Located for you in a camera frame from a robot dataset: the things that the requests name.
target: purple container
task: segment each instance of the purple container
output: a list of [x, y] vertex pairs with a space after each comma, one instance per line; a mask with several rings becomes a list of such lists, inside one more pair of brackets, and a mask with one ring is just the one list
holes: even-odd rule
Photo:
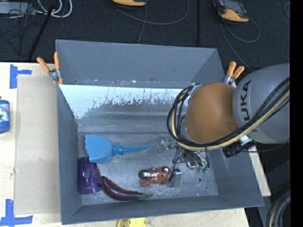
[[97, 193], [103, 189], [101, 174], [96, 163], [88, 157], [78, 160], [78, 192], [81, 194]]

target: eggplant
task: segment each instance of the eggplant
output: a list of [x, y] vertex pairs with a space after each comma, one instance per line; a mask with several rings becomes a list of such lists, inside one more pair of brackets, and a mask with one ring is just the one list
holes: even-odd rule
[[152, 194], [123, 189], [105, 176], [101, 176], [101, 180], [105, 193], [119, 201], [144, 201], [152, 196]]

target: blue plastic scoop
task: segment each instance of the blue plastic scoop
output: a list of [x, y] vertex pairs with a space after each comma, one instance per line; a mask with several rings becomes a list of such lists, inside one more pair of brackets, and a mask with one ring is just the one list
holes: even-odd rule
[[122, 146], [113, 144], [109, 139], [99, 135], [86, 135], [85, 148], [89, 155], [89, 161], [94, 163], [107, 163], [114, 156], [121, 157], [125, 154], [138, 153], [149, 150], [150, 146]]

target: gray bin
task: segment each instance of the gray bin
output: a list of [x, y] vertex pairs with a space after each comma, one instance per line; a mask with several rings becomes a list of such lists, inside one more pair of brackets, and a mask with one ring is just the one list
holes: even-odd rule
[[[57, 87], [62, 224], [264, 205], [247, 153], [226, 158], [221, 149], [210, 151], [211, 168], [205, 174], [179, 164], [183, 173], [178, 187], [139, 184], [140, 170], [172, 166], [174, 149], [159, 153], [158, 147], [170, 137], [166, 117], [178, 91], [192, 83], [223, 81], [216, 49], [56, 40], [56, 51], [64, 80]], [[147, 92], [125, 100], [133, 88]], [[115, 92], [105, 95], [106, 89]], [[116, 201], [103, 191], [78, 193], [77, 162], [86, 156], [86, 134], [127, 146], [151, 146], [98, 167], [121, 187], [153, 196]]]

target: blue tape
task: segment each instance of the blue tape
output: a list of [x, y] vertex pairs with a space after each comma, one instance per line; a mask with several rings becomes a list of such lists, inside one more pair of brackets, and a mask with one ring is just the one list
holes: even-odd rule
[[17, 75], [31, 75], [32, 70], [18, 70], [17, 66], [13, 64], [10, 65], [10, 81], [9, 81], [9, 88], [17, 88]]
[[0, 226], [14, 227], [15, 225], [31, 224], [33, 215], [28, 217], [15, 218], [14, 201], [11, 199], [5, 200], [5, 217], [1, 217]]

